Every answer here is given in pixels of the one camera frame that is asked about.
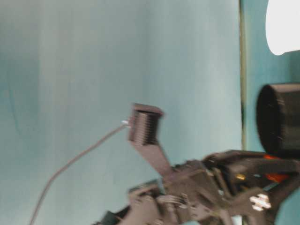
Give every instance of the teal wall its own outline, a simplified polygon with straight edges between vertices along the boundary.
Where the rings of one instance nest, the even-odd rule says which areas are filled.
[[[241,148],[237,0],[0,1],[0,224],[130,114],[166,112],[172,164]],[[87,225],[158,174],[123,131],[55,181],[37,225]]]
[[[267,45],[265,17],[267,0],[241,0],[241,33],[244,80],[244,129],[245,148],[263,151],[256,131],[255,105],[260,88],[267,83],[300,82],[300,52],[273,55]],[[277,225],[300,222],[298,205],[300,193],[287,201]]]

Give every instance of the cable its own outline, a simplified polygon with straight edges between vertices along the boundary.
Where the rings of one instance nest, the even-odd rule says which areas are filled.
[[[51,186],[51,184],[53,183],[53,181],[62,173],[64,172],[66,169],[69,168],[69,166],[71,166],[74,162],[76,162],[77,160],[79,160],[81,157],[85,156],[86,154],[88,154],[89,152],[91,152],[92,150],[94,150],[95,148],[97,148],[99,145],[101,145],[104,141],[106,141],[109,137],[113,136],[114,134],[116,134],[117,132],[121,131],[123,128],[128,126],[128,122],[127,121],[123,121],[123,125],[114,129],[113,131],[109,132],[108,134],[106,134],[104,137],[102,137],[99,141],[97,141],[94,145],[90,146],[89,148],[87,148],[86,150],[82,151],[81,153],[79,153],[77,156],[75,156],[74,158],[72,158],[70,161],[68,161],[67,164],[65,164],[63,167],[61,167],[56,173],[54,173],[52,175],[52,177],[48,180],[46,186],[43,189],[43,192],[40,196],[40,198],[38,199],[38,202],[34,208],[33,214],[31,216],[31,220],[29,225],[33,225],[34,221],[37,218],[38,215],[38,211],[41,208],[41,205],[43,203],[43,200]]]

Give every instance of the white cup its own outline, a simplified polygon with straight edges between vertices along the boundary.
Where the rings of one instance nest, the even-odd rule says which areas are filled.
[[[266,37],[275,55],[300,50],[300,0],[269,0]]]

